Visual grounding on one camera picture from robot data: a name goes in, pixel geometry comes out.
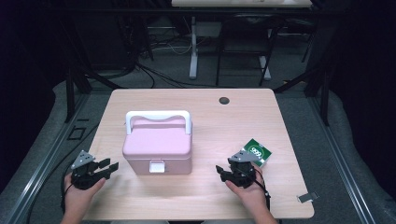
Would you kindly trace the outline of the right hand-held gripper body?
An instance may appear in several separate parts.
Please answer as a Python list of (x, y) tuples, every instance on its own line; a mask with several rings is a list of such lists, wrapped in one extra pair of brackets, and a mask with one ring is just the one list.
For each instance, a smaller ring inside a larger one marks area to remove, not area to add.
[(237, 187), (244, 189), (252, 185), (256, 180), (255, 169), (252, 165), (253, 161), (259, 158), (251, 152), (240, 150), (228, 159), (232, 171), (230, 179)]

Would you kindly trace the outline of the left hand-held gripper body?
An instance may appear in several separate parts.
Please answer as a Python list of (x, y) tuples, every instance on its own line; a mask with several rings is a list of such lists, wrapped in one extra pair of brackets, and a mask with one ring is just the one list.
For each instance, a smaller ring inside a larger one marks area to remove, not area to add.
[(96, 173), (96, 170), (102, 168), (104, 167), (98, 166), (98, 162), (95, 161), (93, 155), (81, 150), (75, 161), (71, 164), (72, 184), (77, 189), (91, 188), (101, 179), (99, 173)]

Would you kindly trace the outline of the green and white carton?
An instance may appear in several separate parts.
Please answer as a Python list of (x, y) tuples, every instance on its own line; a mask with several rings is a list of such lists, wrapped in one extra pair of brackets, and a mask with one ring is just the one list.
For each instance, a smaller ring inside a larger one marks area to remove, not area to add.
[(254, 161), (254, 163), (257, 164), (259, 167), (263, 167), (272, 155), (272, 152), (270, 150), (268, 150), (265, 146), (256, 141), (254, 138), (250, 139), (242, 147), (242, 149), (254, 154), (258, 158), (256, 161)]

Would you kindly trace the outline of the pink storage box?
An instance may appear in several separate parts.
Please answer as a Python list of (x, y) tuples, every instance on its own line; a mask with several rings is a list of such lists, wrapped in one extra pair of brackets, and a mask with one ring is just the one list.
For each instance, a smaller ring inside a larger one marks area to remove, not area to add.
[(137, 175), (192, 171), (192, 120), (186, 110), (129, 111), (122, 153)]

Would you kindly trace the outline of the person's left hand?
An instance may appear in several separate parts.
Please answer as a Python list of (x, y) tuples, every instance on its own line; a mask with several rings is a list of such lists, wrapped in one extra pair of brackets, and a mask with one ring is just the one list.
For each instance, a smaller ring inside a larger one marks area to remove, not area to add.
[(71, 175), (68, 174), (64, 178), (65, 183), (65, 213), (67, 217), (83, 218), (88, 211), (94, 195), (106, 183), (104, 178), (101, 178), (89, 189), (77, 189), (71, 182)]

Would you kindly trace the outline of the person's right hand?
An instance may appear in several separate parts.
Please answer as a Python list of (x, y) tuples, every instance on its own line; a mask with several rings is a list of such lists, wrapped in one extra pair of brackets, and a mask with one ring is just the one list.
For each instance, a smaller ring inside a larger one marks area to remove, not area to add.
[(225, 185), (236, 194), (241, 200), (242, 204), (253, 216), (263, 215), (269, 210), (266, 205), (265, 193), (262, 187), (264, 186), (262, 172), (256, 168), (256, 181), (246, 189), (237, 187), (234, 183), (227, 180)]

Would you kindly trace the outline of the metal clip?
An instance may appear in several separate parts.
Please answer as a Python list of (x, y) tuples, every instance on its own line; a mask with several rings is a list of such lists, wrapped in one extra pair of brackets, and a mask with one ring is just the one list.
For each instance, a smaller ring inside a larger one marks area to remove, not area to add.
[(313, 202), (314, 200), (318, 199), (319, 195), (316, 192), (307, 192), (304, 195), (299, 195), (297, 197), (297, 200), (300, 203), (307, 203), (307, 202)]

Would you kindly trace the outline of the black metal stand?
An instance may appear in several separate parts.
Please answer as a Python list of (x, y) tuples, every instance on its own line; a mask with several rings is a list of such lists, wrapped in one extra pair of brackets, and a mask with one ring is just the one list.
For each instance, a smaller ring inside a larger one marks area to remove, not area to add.
[(328, 65), (316, 65), (311, 69), (303, 72), (299, 76), (287, 81), (285, 84), (274, 89), (274, 93), (284, 92), (298, 83), (307, 80), (308, 84), (304, 89), (304, 95), (306, 97), (316, 97), (318, 91), (320, 93), (320, 105), (319, 105), (319, 116), (323, 123), (328, 126), (328, 106), (329, 106), (329, 93), (330, 93), (330, 79), (331, 74), (329, 72)]
[(75, 67), (70, 67), (66, 74), (66, 103), (67, 103), (67, 113), (65, 122), (69, 122), (75, 114), (76, 104), (75, 104), (75, 88), (78, 88), (83, 94), (88, 94), (91, 92), (92, 87), (88, 79), (85, 77), (84, 72)]

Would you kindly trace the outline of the black chair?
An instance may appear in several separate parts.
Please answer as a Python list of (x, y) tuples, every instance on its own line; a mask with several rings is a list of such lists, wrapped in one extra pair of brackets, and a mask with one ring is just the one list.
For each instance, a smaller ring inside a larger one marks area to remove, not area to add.
[(277, 35), (285, 24), (284, 18), (271, 14), (237, 14), (223, 21), (217, 46), (216, 84), (219, 84), (223, 56), (252, 55), (259, 60), (261, 86), (267, 79), (265, 73), (272, 58)]

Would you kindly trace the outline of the white desk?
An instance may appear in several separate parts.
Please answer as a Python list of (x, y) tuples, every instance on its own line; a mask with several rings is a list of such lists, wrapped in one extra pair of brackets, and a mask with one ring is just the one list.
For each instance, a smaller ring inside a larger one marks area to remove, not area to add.
[[(172, 0), (172, 7), (177, 9), (239, 9), (248, 8), (310, 8), (311, 0)], [(190, 19), (191, 65), (190, 79), (198, 74), (197, 37), (215, 37), (219, 34), (218, 21), (199, 21), (195, 16)]]

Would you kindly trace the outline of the grey metal floor rail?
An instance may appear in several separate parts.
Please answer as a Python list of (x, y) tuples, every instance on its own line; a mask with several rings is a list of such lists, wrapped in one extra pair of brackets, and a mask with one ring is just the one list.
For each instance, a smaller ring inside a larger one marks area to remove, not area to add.
[(25, 221), (37, 193), (55, 165), (66, 135), (71, 131), (73, 122), (88, 99), (87, 94), (78, 97), (75, 113), (68, 122), (65, 122), (65, 115), (57, 115), (63, 106), (61, 101), (57, 100), (49, 120), (20, 168), (0, 194), (0, 224), (19, 224)]
[(319, 103), (315, 98), (308, 98), (308, 103), (313, 110), (315, 118), (317, 119), (321, 130), (324, 132), (327, 142), (330, 145), (330, 152), (332, 154), (332, 160), (336, 166), (336, 169), (343, 181), (346, 188), (347, 194), (352, 202), (356, 213), (361, 221), (361, 224), (377, 224), (375, 218), (370, 211), (367, 202), (365, 201), (361, 189), (358, 186), (353, 174), (351, 173), (347, 161), (339, 147), (332, 130), (329, 126), (326, 126), (321, 118), (319, 111)]

